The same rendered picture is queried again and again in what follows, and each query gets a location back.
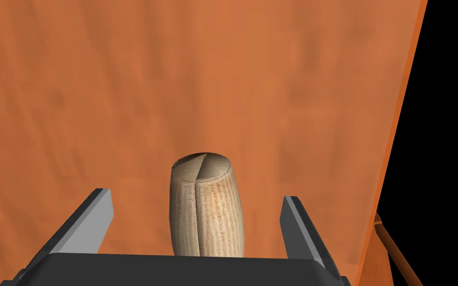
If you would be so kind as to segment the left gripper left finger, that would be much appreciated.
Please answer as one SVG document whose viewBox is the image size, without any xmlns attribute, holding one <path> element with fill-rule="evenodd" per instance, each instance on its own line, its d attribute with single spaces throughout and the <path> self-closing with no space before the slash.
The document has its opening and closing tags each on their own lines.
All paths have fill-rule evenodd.
<svg viewBox="0 0 458 286">
<path fill-rule="evenodd" d="M 113 216 L 110 189 L 95 189 L 38 251 L 34 264 L 51 253 L 97 253 Z"/>
</svg>

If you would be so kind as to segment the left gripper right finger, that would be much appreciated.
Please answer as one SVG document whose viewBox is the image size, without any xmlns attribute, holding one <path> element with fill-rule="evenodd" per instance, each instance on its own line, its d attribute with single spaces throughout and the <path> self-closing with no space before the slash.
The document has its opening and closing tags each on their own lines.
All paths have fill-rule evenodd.
<svg viewBox="0 0 458 286">
<path fill-rule="evenodd" d="M 280 227 L 288 259 L 315 261 L 319 265 L 322 277 L 341 280 L 331 254 L 298 197 L 284 197 Z"/>
</svg>

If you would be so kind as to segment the pale wooden knob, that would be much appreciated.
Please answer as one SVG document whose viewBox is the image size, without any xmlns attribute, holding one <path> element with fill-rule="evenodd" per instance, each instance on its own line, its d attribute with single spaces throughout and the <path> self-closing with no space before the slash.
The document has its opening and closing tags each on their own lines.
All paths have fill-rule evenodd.
<svg viewBox="0 0 458 286">
<path fill-rule="evenodd" d="M 174 163 L 169 224 L 175 256 L 244 257 L 240 195 L 225 156 L 195 153 Z"/>
</svg>

